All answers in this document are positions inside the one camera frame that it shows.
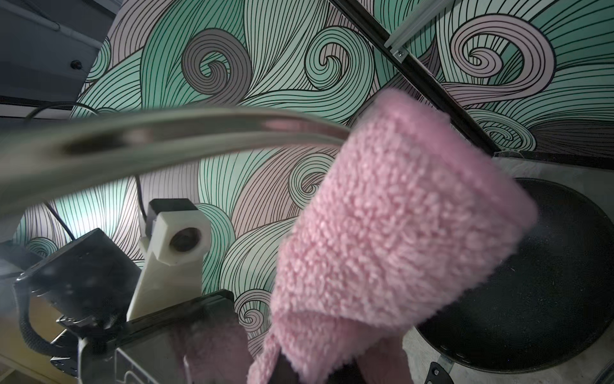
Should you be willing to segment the pink cloth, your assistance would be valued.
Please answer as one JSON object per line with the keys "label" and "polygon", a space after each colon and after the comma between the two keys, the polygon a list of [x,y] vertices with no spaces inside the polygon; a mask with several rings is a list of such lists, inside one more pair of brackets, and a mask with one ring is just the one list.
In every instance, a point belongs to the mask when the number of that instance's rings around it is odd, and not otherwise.
{"label": "pink cloth", "polygon": [[367,383],[411,382],[406,333],[483,283],[536,222],[536,203],[447,115],[382,92],[279,248],[248,382],[281,359],[300,383],[351,363]]}

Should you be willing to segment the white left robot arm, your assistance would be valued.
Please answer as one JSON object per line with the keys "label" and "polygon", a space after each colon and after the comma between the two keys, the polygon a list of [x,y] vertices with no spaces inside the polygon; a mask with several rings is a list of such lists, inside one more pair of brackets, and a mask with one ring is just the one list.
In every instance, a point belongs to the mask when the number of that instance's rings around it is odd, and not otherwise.
{"label": "white left robot arm", "polygon": [[171,296],[128,310],[140,269],[101,231],[56,249],[3,243],[1,256],[21,269],[13,290],[25,344],[81,383],[244,383],[252,357],[222,290]]}

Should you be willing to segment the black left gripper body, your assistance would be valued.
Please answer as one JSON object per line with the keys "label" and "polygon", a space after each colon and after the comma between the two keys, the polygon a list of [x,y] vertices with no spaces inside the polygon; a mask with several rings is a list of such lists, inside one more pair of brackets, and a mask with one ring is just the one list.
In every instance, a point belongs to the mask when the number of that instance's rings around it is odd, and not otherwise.
{"label": "black left gripper body", "polygon": [[247,334],[221,290],[79,343],[81,383],[244,383]]}

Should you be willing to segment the aluminium back rail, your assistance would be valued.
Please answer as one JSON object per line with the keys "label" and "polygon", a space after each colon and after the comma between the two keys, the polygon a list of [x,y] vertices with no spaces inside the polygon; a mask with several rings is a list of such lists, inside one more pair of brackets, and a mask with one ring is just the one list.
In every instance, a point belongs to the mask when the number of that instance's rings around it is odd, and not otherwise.
{"label": "aluminium back rail", "polygon": [[391,33],[385,42],[385,47],[398,62],[403,62],[409,54],[409,50],[405,47],[408,41],[452,2],[452,0],[421,1]]}

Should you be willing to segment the glass lid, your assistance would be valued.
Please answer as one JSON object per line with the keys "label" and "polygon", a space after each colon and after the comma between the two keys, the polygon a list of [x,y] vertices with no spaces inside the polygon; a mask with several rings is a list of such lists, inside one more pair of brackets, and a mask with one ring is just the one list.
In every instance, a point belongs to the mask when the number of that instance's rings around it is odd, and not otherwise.
{"label": "glass lid", "polygon": [[292,110],[180,107],[7,131],[1,214],[90,187],[217,155],[270,147],[340,147],[346,126]]}

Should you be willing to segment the black frying pan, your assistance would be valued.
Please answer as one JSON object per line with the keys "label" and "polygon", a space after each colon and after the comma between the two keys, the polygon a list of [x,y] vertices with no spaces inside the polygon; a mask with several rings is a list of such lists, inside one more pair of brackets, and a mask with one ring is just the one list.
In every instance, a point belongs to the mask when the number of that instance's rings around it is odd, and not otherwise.
{"label": "black frying pan", "polygon": [[439,354],[428,383],[451,382],[454,366],[526,374],[588,349],[613,320],[613,224],[580,192],[540,179],[521,186],[539,220],[486,283],[423,322]]}

